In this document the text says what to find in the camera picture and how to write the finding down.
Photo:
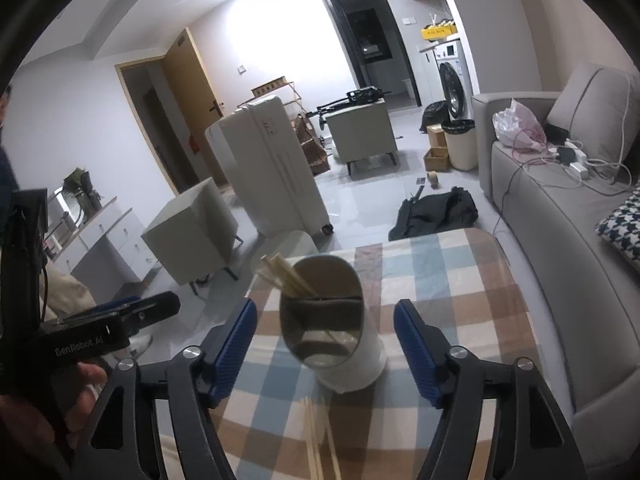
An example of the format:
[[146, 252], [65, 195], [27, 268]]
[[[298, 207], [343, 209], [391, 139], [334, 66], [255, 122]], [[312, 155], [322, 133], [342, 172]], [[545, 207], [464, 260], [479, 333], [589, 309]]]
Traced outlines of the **person's left hand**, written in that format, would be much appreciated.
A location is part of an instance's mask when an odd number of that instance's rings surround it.
[[[64, 413], [66, 438], [71, 448], [76, 448], [80, 434], [96, 405], [93, 389], [107, 382], [107, 372], [93, 363], [79, 363], [77, 374], [81, 388], [74, 403]], [[1, 397], [1, 426], [8, 432], [9, 441], [24, 451], [29, 465], [42, 465], [58, 471], [62, 457], [55, 446], [55, 431], [50, 422], [34, 406], [15, 400], [10, 396]]]

